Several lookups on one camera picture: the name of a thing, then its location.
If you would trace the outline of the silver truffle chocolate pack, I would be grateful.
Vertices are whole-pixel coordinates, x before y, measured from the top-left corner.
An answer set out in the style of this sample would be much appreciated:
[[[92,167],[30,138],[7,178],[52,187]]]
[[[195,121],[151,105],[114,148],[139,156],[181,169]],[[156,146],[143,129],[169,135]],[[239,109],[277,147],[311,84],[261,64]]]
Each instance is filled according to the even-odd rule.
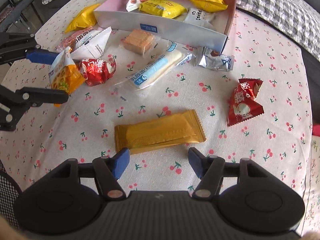
[[[214,71],[230,72],[233,70],[234,56],[220,54],[208,47],[199,47],[196,65]]]

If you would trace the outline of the wafer biscuit clear pack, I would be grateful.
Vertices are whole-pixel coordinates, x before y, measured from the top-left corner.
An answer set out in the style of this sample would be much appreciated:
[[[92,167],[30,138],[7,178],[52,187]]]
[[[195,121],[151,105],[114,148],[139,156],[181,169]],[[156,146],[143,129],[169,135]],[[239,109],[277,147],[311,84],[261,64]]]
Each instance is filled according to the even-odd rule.
[[[147,56],[154,50],[160,39],[159,36],[148,31],[135,29],[122,40],[121,45],[133,53]]]

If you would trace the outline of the pink and silver cardboard box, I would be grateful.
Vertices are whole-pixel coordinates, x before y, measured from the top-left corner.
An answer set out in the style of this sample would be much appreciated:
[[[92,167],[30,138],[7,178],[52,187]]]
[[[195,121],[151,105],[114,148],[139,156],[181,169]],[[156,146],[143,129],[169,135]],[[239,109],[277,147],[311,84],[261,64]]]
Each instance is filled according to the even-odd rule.
[[[94,10],[101,27],[141,30],[223,52],[237,0],[107,0]]]

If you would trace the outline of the red crinkled snack pack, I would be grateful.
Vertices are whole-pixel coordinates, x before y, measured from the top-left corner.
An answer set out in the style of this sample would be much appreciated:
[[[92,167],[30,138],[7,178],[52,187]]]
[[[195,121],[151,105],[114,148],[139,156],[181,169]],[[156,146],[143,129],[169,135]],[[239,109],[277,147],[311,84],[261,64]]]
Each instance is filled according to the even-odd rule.
[[[114,76],[116,72],[116,61],[109,58],[103,59],[83,59],[76,64],[78,70],[83,75],[85,83],[92,87],[105,83]]]

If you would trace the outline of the white orange lotus chip pack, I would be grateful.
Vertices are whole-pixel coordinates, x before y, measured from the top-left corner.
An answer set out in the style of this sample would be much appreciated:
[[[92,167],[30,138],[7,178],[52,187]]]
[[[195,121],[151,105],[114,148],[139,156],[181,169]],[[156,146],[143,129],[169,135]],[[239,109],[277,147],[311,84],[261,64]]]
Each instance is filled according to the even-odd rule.
[[[70,46],[57,55],[51,64],[48,75],[50,88],[63,90],[68,95],[75,92],[85,82],[85,78],[71,58]]]

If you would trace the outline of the pink rice cracker pack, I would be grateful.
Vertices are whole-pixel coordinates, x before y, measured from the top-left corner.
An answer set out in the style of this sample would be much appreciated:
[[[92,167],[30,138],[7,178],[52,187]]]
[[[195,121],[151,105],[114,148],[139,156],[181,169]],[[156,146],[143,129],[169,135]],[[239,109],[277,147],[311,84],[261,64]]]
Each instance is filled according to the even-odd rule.
[[[78,30],[75,33],[71,34],[70,36],[64,38],[60,42],[60,44],[57,46],[56,52],[60,53],[67,47],[70,47],[71,51],[73,51],[75,49],[75,44],[76,44],[77,37],[80,36],[82,38],[83,35],[88,34],[92,30],[93,30],[93,27],[87,27],[85,29]]]

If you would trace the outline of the white cartoon face snack pack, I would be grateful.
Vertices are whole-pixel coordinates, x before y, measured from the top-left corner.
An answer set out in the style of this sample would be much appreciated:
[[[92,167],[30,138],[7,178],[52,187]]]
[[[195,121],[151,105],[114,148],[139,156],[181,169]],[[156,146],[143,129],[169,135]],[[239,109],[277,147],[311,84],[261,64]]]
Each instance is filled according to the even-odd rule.
[[[189,8],[188,13],[183,22],[215,30],[215,27],[213,26],[215,18],[216,13],[206,12],[197,8]]]

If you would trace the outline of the white nut snack pack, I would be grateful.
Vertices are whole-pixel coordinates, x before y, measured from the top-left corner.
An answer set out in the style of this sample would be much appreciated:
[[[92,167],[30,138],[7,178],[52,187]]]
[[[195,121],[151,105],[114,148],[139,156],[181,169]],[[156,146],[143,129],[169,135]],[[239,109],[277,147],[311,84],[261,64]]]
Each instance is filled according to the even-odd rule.
[[[98,59],[106,48],[112,29],[108,27],[71,53],[73,60]]]

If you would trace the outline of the golden brown bar pack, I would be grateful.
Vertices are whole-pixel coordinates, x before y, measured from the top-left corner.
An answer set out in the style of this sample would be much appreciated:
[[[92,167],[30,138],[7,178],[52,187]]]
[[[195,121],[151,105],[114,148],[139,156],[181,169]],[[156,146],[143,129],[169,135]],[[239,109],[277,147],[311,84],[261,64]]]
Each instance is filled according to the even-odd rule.
[[[124,148],[130,154],[155,151],[161,148],[201,143],[206,136],[194,109],[158,119],[114,127],[116,151]]]

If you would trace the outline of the yellow waffle sandwich pack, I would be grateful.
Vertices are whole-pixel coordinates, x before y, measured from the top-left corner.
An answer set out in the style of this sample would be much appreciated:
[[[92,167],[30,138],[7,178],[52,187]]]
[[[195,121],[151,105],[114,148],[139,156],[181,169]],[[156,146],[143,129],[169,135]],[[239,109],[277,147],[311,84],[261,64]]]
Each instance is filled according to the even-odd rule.
[[[228,8],[228,4],[224,0],[189,0],[200,10],[214,13],[224,11]]]

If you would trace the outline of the white cream roll pack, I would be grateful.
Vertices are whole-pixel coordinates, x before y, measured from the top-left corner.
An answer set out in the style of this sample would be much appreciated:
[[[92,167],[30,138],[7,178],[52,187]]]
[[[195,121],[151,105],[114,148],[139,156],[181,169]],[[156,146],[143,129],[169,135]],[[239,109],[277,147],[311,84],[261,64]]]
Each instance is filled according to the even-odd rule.
[[[113,91],[124,93],[146,89],[170,72],[172,68],[190,61],[193,56],[193,53],[185,49],[180,50],[178,44],[171,41],[166,50],[161,52],[155,60],[130,77],[126,77],[123,82],[116,83]]]

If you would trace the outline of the cherry print tablecloth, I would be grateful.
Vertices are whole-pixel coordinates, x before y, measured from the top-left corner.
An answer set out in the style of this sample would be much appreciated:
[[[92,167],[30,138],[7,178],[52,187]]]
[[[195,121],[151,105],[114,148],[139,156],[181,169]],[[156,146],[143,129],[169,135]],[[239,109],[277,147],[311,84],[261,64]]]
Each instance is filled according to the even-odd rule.
[[[105,0],[70,0],[36,33],[37,42],[54,50],[78,12]],[[114,127],[195,109],[206,142],[135,154],[120,184],[131,190],[188,190],[199,180],[188,163],[195,146],[204,155],[230,162],[250,158],[301,196],[311,148],[312,115],[306,70],[299,46],[273,28],[236,11],[224,54],[234,69],[215,72],[193,66],[172,69],[147,88],[139,103],[121,102],[105,83],[85,83],[55,107],[31,108],[14,132],[1,132],[1,161],[22,190],[67,158],[89,163],[116,153]],[[242,77],[263,80],[257,102],[264,114],[227,127],[229,100]]]

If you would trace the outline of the red triangular snack pack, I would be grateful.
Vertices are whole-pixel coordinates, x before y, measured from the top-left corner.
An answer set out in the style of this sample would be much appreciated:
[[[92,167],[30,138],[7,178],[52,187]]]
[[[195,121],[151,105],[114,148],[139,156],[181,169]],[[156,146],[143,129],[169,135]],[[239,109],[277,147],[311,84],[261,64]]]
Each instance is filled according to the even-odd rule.
[[[256,102],[262,84],[259,79],[239,79],[229,100],[228,127],[264,114],[263,106]]]

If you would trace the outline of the floral cloth at right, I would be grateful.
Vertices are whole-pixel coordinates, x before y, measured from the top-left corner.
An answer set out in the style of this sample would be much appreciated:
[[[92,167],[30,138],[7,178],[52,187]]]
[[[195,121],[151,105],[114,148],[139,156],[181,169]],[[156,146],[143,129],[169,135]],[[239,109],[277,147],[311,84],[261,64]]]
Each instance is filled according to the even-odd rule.
[[[319,137],[312,136],[311,151],[307,161],[306,188],[304,194],[305,216],[302,233],[319,232]]]

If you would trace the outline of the dark grey sofa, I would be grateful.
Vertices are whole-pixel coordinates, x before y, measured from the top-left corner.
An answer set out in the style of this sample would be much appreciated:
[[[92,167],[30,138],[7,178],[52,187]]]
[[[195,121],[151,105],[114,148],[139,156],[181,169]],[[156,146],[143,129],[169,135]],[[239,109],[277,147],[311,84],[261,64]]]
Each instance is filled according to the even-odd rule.
[[[312,102],[319,103],[319,0],[238,0],[294,40],[303,52]]]

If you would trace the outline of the yellow pillow snack pack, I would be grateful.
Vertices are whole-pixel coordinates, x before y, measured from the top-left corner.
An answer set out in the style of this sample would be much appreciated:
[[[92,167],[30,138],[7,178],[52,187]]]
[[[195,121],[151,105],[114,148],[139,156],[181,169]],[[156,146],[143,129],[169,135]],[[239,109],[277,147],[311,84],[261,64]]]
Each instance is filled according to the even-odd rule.
[[[82,9],[67,26],[67,28],[65,29],[65,33],[86,29],[87,27],[92,27],[96,25],[97,19],[95,18],[94,11],[99,6],[100,3],[97,3]]]

